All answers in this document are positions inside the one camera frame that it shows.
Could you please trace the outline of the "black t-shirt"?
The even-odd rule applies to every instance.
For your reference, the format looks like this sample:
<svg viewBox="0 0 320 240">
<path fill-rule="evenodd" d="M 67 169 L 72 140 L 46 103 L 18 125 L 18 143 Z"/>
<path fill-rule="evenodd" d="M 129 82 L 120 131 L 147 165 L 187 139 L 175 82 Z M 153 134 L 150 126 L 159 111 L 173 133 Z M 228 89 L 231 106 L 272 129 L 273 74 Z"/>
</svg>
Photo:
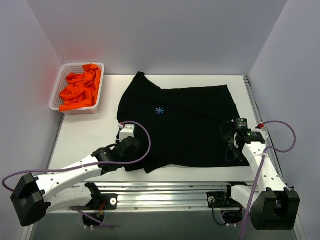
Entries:
<svg viewBox="0 0 320 240">
<path fill-rule="evenodd" d="M 119 122 L 139 123 L 134 137 L 140 161 L 126 165 L 146 173 L 168 166 L 245 167 L 235 159 L 224 134 L 239 112 L 226 85 L 162 89 L 138 72 L 118 105 Z"/>
</svg>

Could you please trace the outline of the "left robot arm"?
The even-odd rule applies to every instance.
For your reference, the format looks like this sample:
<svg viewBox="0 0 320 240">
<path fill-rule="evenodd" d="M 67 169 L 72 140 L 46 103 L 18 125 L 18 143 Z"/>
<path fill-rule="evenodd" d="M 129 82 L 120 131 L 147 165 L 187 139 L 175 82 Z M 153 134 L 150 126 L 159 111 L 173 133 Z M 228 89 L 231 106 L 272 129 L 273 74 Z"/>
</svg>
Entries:
<svg viewBox="0 0 320 240">
<path fill-rule="evenodd" d="M 127 137 L 119 143 L 102 147 L 81 161 L 57 172 L 23 175 L 11 194 L 11 202 L 23 227 L 40 221 L 47 213 L 79 207 L 98 210 L 108 205 L 95 183 L 86 180 L 114 172 L 135 161 L 140 143 Z"/>
</svg>

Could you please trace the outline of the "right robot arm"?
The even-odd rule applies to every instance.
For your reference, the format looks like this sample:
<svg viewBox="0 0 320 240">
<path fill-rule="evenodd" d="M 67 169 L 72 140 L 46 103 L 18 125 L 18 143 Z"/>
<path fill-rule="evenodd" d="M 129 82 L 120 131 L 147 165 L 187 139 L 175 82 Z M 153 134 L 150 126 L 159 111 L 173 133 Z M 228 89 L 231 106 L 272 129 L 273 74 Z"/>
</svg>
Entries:
<svg viewBox="0 0 320 240">
<path fill-rule="evenodd" d="M 268 150 L 268 134 L 263 130 L 265 122 L 259 123 L 255 130 L 248 127 L 246 118 L 236 118 L 231 122 L 231 131 L 224 135 L 229 149 L 236 160 L 246 160 L 254 174 L 252 186 L 236 184 L 222 193 L 223 203 L 244 207 L 240 233 L 243 235 L 248 222 L 256 230 L 288 231 L 294 228 L 300 197 L 281 179 Z"/>
</svg>

